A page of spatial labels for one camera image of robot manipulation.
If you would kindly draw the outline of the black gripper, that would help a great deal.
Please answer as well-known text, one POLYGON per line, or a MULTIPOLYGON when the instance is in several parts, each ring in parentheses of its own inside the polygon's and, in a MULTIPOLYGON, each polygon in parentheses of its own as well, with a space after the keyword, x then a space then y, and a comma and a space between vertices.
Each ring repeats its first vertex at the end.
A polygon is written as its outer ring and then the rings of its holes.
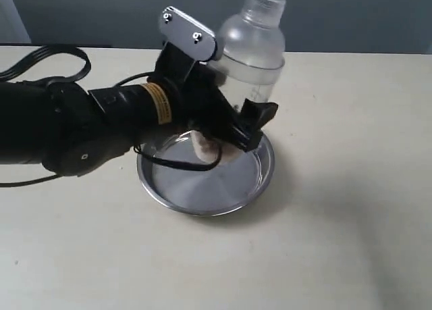
POLYGON ((229 143, 243 152, 256 149, 262 127, 276 115, 279 105, 245 99, 237 108, 221 92, 216 73, 166 42, 150 81, 169 95, 173 121, 201 132, 209 139, 229 143))

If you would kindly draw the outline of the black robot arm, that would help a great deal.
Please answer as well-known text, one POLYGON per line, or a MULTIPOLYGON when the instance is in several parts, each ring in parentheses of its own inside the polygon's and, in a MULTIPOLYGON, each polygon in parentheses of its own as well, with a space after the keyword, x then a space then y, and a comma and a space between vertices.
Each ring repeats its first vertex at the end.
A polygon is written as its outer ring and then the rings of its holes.
POLYGON ((240 110, 234 109, 206 63, 166 43, 144 84, 129 77, 86 91, 78 84, 91 69, 83 50, 39 47, 1 73, 1 162, 39 163, 50 179, 83 176, 128 151, 141 154, 148 137, 169 130, 196 130, 217 146, 256 149, 277 104, 245 100, 240 110), (56 54, 86 63, 72 76, 18 80, 56 54))

